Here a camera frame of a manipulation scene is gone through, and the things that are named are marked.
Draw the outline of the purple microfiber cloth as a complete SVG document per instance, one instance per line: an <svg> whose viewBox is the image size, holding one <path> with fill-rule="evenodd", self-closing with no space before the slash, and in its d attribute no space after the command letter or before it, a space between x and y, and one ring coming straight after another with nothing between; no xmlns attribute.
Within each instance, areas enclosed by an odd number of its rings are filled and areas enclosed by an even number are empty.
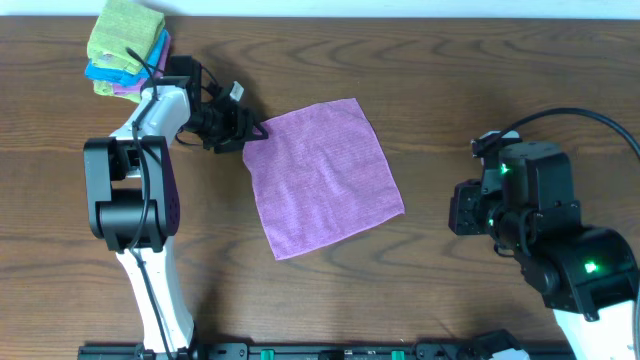
<svg viewBox="0 0 640 360"><path fill-rule="evenodd" d="M390 166L354 98L317 103L265 122L243 161L274 257L290 259L401 215Z"/></svg>

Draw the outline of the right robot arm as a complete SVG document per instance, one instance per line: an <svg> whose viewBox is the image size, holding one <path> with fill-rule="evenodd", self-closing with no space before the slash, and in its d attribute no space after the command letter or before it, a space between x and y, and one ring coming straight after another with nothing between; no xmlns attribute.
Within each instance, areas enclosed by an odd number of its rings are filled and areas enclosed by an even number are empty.
<svg viewBox="0 0 640 360"><path fill-rule="evenodd" d="M615 230L586 225L568 155L549 142L481 139L482 176L455 186L449 227L487 235L520 265L578 359L636 359L639 269Z"/></svg>

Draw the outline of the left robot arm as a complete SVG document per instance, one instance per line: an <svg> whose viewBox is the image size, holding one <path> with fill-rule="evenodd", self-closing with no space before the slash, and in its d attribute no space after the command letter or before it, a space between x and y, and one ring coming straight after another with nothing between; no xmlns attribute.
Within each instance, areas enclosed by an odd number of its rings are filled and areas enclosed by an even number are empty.
<svg viewBox="0 0 640 360"><path fill-rule="evenodd" d="M269 134L241 105L242 85L212 79L190 56L172 56L143 84L141 101L111 135L83 148L89 226L124 267L143 323L135 345L85 345L81 359L214 359L183 297L174 257L181 207L169 148L182 132L216 154Z"/></svg>

